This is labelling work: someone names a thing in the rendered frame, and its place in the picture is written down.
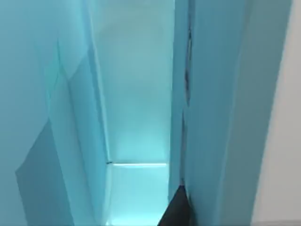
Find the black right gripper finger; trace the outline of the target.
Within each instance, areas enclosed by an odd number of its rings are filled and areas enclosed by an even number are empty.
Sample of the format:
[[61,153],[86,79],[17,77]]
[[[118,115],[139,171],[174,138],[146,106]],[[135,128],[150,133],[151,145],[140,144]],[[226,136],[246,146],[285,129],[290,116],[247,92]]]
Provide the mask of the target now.
[[180,185],[157,226],[189,226],[190,216],[191,210],[185,186]]

